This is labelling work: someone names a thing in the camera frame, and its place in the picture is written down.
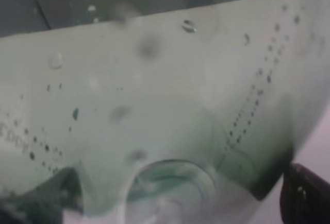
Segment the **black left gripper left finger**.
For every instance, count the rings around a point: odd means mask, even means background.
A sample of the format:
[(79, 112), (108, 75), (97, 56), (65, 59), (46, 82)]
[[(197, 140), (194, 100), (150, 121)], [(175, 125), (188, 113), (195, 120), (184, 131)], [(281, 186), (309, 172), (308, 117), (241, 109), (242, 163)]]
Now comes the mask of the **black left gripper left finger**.
[(84, 213), (77, 170), (62, 168), (20, 195), (1, 197), (1, 223), (63, 223), (64, 211)]

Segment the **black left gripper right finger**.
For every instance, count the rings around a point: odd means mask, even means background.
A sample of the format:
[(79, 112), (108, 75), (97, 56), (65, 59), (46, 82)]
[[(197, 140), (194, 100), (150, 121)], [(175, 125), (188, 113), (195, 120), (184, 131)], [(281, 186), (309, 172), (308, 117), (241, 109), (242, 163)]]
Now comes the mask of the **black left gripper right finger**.
[(283, 223), (329, 223), (329, 183), (292, 163), (283, 175), (279, 208)]

